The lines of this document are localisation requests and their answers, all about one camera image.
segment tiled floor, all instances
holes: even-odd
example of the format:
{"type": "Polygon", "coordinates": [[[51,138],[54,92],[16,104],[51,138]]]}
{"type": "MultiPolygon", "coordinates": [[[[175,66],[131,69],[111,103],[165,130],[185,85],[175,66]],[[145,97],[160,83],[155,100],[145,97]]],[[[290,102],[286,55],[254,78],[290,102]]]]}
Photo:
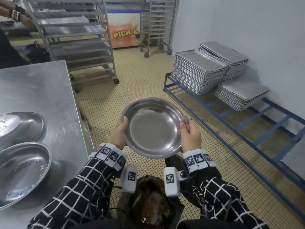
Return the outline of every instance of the tiled floor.
{"type": "MultiPolygon", "coordinates": [[[[139,48],[114,51],[117,76],[120,84],[115,85],[109,78],[104,82],[86,86],[79,99],[87,111],[93,126],[91,131],[94,146],[106,142],[108,136],[120,117],[121,111],[133,100],[142,97],[159,97],[177,105],[186,116],[192,118],[181,105],[170,95],[163,92],[165,73],[171,72],[173,56],[155,49],[150,58],[145,59],[139,48]]],[[[305,210],[305,195],[289,180],[279,174],[273,166],[261,158],[245,142],[232,133],[218,119],[206,109],[198,105],[180,89],[173,92],[183,102],[196,112],[204,121],[226,140],[236,151],[246,158],[257,170],[265,175],[289,199],[305,210]]],[[[213,95],[205,95],[203,101],[215,99],[213,95]]],[[[227,108],[225,104],[217,105],[214,110],[222,112],[227,108]]],[[[233,112],[225,119],[232,125],[253,115],[250,111],[233,112]]],[[[198,121],[195,123],[202,134],[202,148],[206,149],[216,161],[223,175],[223,179],[234,183],[241,191],[248,207],[258,217],[266,221],[271,228],[304,228],[298,218],[270,191],[249,169],[245,167],[218,139],[215,138],[198,121]]],[[[242,133],[249,139],[257,138],[268,130],[270,125],[258,119],[247,126],[242,133]]],[[[272,156],[288,140],[281,132],[276,132],[262,145],[262,150],[272,156]]],[[[163,160],[145,158],[127,148],[129,164],[138,167],[138,177],[150,174],[163,178],[165,163],[163,160]]],[[[120,197],[117,189],[112,192],[112,207],[116,206],[120,197]]],[[[182,219],[196,219],[199,216],[197,208],[181,197],[185,210],[182,219]]]]}

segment stainless steel table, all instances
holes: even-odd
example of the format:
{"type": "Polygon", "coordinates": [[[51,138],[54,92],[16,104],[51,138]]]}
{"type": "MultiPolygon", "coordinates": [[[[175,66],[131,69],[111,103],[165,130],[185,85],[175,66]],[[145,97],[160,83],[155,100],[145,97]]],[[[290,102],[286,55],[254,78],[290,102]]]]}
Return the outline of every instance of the stainless steel table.
{"type": "Polygon", "coordinates": [[[53,155],[45,180],[23,200],[0,211],[0,228],[24,229],[86,164],[93,146],[64,60],[0,69],[0,115],[16,111],[37,112],[46,118],[47,129],[39,141],[53,155]]]}

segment white wall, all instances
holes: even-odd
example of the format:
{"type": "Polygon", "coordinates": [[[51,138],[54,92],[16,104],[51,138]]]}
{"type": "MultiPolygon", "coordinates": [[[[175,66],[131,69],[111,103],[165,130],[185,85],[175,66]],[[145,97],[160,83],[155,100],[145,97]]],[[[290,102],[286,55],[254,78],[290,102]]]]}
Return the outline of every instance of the white wall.
{"type": "MultiPolygon", "coordinates": [[[[245,77],[268,86],[270,100],[305,118],[305,0],[180,0],[173,52],[208,41],[247,55],[245,77]]],[[[300,129],[295,122],[286,127],[300,129]]]]}

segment black and white plaid shirt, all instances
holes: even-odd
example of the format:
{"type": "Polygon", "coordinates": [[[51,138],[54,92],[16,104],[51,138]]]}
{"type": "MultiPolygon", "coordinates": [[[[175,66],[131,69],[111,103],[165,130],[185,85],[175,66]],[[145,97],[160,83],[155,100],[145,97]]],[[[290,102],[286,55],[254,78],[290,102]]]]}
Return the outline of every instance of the black and white plaid shirt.
{"type": "MultiPolygon", "coordinates": [[[[238,189],[226,183],[221,176],[202,175],[198,170],[193,194],[202,206],[201,216],[209,219],[226,219],[244,223],[252,229],[269,228],[249,211],[238,189]]],[[[93,157],[80,173],[36,215],[28,229],[67,229],[75,225],[103,219],[109,208],[113,187],[111,180],[116,172],[100,159],[93,157]]]]}

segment sleeve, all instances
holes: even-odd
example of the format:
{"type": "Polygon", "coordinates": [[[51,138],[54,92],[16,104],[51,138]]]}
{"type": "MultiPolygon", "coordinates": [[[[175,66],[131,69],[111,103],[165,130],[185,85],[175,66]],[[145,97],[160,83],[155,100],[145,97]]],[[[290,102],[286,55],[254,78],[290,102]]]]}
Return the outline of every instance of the sleeve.
{"type": "Polygon", "coordinates": [[[27,228],[65,229],[103,219],[109,208],[113,176],[119,177],[126,161],[126,158],[121,160],[119,171],[113,168],[113,162],[107,162],[113,151],[120,150],[109,143],[99,146],[94,157],[45,205],[27,228]],[[100,159],[103,154],[108,155],[104,161],[100,159]]]}
{"type": "MultiPolygon", "coordinates": [[[[201,151],[201,154],[206,164],[200,164],[196,170],[189,172],[190,176],[194,177],[193,194],[197,197],[201,206],[201,218],[240,222],[248,228],[269,228],[249,210],[238,188],[232,183],[223,181],[216,164],[205,150],[201,151]]],[[[193,156],[194,163],[187,161],[189,156],[184,156],[188,168],[190,168],[190,165],[198,164],[196,155],[193,156]]]]}

